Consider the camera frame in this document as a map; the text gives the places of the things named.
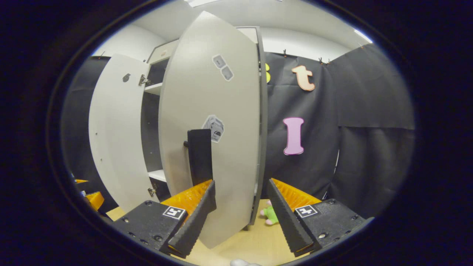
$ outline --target cabinet shelf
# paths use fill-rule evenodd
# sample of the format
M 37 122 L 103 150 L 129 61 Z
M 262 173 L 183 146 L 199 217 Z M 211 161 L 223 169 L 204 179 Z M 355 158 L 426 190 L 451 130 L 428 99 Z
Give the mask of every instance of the cabinet shelf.
M 162 86 L 163 86 L 163 83 L 161 82 L 161 83 L 158 83 L 158 84 L 154 84 L 154 85 L 145 87 L 145 92 L 159 95 L 161 93 L 161 87 Z
M 164 176 L 164 170 L 157 170 L 157 171 L 148 172 L 148 176 L 150 178 L 154 178 L 154 179 L 157 179 L 159 181 L 166 182 L 166 177 Z

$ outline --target door hinge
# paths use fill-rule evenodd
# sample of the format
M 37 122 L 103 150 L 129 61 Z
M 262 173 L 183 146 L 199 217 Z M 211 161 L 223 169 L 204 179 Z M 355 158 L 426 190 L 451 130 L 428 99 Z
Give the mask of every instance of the door hinge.
M 152 188 L 148 188 L 148 193 L 152 197 L 156 193 L 156 190 Z
M 140 82 L 138 83 L 138 86 L 143 85 L 143 83 L 145 83 L 146 85 L 149 85 L 151 83 L 151 81 L 149 79 L 145 78 L 145 75 L 141 75 Z

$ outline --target white wall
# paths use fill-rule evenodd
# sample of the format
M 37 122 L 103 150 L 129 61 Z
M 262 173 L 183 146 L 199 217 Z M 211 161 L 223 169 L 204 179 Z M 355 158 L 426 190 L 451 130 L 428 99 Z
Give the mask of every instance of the white wall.
M 261 27 L 263 48 L 265 52 L 283 53 L 302 56 L 313 60 L 322 57 L 323 62 L 348 53 L 351 49 L 325 38 L 280 28 Z
M 160 36 L 130 24 L 106 40 L 92 55 L 112 56 L 120 53 L 143 62 L 148 60 L 154 47 L 164 43 Z

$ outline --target orange ridged pad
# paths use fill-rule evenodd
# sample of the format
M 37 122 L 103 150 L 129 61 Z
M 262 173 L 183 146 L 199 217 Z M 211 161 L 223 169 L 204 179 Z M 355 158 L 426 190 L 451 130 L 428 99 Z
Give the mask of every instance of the orange ridged pad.
M 89 200 L 90 205 L 94 208 L 95 211 L 98 211 L 100 206 L 104 203 L 105 199 L 100 192 L 94 192 L 86 195 L 86 198 Z
M 183 192 L 161 202 L 161 204 L 185 209 L 187 211 L 187 218 L 184 220 L 185 223 L 194 212 L 195 208 L 197 208 L 197 205 L 204 196 L 205 191 L 207 191 L 210 183 L 212 183 L 212 179 L 186 189 Z
M 289 186 L 288 184 L 283 183 L 274 178 L 271 179 L 273 180 L 281 195 L 288 203 L 289 208 L 291 208 L 291 211 L 294 211 L 294 209 L 302 206 L 312 205 L 321 202 L 321 200 L 319 200 L 318 198 L 313 197 L 300 189 L 297 189 L 293 186 Z

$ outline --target cabinet door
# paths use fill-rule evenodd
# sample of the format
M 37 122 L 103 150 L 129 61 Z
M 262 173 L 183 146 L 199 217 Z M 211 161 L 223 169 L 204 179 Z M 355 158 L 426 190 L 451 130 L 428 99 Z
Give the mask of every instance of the cabinet door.
M 258 177 L 260 73 L 256 44 L 203 12 L 179 39 L 161 89 L 159 146 L 171 195 L 192 186 L 183 142 L 210 115 L 222 122 L 223 132 L 212 142 L 217 209 L 200 234 L 209 248 L 250 222 Z
M 97 171 L 110 195 L 127 213 L 150 196 L 152 187 L 141 145 L 141 103 L 145 85 L 138 85 L 149 65 L 114 54 L 95 86 L 89 110 L 89 139 Z

